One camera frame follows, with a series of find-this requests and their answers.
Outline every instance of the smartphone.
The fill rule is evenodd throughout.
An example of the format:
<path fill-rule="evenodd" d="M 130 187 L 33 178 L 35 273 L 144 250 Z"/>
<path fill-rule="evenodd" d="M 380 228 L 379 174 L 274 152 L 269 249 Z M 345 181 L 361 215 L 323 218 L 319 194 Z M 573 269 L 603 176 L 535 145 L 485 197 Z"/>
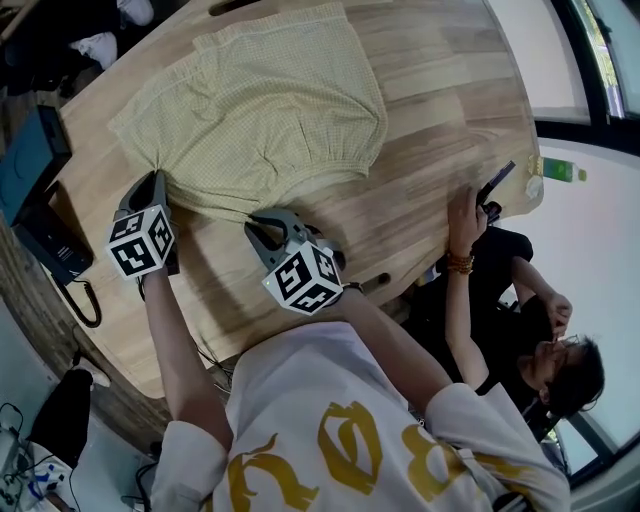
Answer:
<path fill-rule="evenodd" d="M 487 200 L 487 197 L 489 197 L 489 194 L 491 194 L 491 192 L 493 191 L 494 188 L 496 188 L 500 182 L 505 179 L 509 173 L 511 171 L 513 171 L 513 169 L 515 169 L 516 164 L 514 163 L 513 160 L 511 160 L 507 165 L 505 165 L 502 169 L 500 169 L 500 171 L 498 171 L 498 174 L 496 174 L 491 181 L 489 181 L 489 183 L 487 183 L 484 187 L 482 187 L 482 190 L 480 192 L 478 192 L 478 197 L 476 198 L 476 205 L 477 206 L 481 206 L 484 204 L 484 202 Z"/>

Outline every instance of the hand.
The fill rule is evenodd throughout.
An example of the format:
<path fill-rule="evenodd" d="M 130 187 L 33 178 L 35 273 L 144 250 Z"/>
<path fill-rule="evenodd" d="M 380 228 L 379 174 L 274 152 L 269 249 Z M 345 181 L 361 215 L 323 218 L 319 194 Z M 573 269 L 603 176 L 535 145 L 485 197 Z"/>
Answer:
<path fill-rule="evenodd" d="M 449 251 L 461 258 L 471 254 L 471 246 L 487 229 L 487 215 L 476 207 L 478 190 L 467 187 L 449 203 Z"/>
<path fill-rule="evenodd" d="M 551 323 L 552 341 L 555 341 L 566 334 L 573 306 L 564 295 L 555 292 L 544 300 L 544 305 Z"/>

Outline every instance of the dark hair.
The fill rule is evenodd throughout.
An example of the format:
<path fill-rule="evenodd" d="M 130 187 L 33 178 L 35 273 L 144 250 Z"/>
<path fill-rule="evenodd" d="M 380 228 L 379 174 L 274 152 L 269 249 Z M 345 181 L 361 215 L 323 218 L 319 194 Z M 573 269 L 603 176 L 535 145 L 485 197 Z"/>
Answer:
<path fill-rule="evenodd" d="M 549 384 L 549 411 L 562 417 L 594 405 L 604 390 L 602 357 L 595 342 L 584 336 L 570 346 L 580 347 L 580 362 L 565 364 Z"/>

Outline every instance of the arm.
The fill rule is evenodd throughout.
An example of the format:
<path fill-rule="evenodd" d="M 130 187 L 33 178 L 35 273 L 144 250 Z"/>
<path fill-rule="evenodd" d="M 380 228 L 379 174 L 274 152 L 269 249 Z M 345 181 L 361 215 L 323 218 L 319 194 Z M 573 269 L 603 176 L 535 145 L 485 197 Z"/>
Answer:
<path fill-rule="evenodd" d="M 460 375 L 472 389 L 478 389 L 489 377 L 489 369 L 478 345 L 471 339 L 469 276 L 458 272 L 449 273 L 445 338 Z"/>
<path fill-rule="evenodd" d="M 144 281 L 147 316 L 169 410 L 174 420 L 210 433 L 227 450 L 233 434 L 176 301 L 166 268 Z"/>
<path fill-rule="evenodd" d="M 511 277 L 518 295 L 518 302 L 524 304 L 533 295 L 543 301 L 555 293 L 540 272 L 524 258 L 516 256 L 511 262 Z"/>
<path fill-rule="evenodd" d="M 355 329 L 391 383 L 424 413 L 451 379 L 440 363 L 359 291 L 347 289 L 336 307 Z"/>
<path fill-rule="evenodd" d="M 564 336 L 573 312 L 569 300 L 557 293 L 544 280 L 540 272 L 523 258 L 517 256 L 513 258 L 511 275 L 520 305 L 524 305 L 533 295 L 537 295 L 547 308 L 554 340 Z"/>
<path fill-rule="evenodd" d="M 487 216 L 476 207 L 476 195 L 477 190 L 468 188 L 449 204 L 449 252 L 457 258 L 468 258 L 473 243 L 487 229 Z M 469 275 L 456 271 L 449 271 L 445 338 L 465 383 L 478 389 L 487 380 L 489 370 L 471 339 Z"/>

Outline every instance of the light green cloth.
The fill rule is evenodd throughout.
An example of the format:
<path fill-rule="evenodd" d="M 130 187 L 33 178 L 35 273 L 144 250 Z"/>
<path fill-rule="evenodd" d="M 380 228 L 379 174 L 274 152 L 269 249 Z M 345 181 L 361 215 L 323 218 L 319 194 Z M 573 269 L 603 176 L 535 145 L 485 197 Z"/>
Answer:
<path fill-rule="evenodd" d="M 140 174 L 165 171 L 172 202 L 244 221 L 294 187 L 367 176 L 387 116 L 342 4 L 238 23 L 194 46 L 109 124 Z"/>

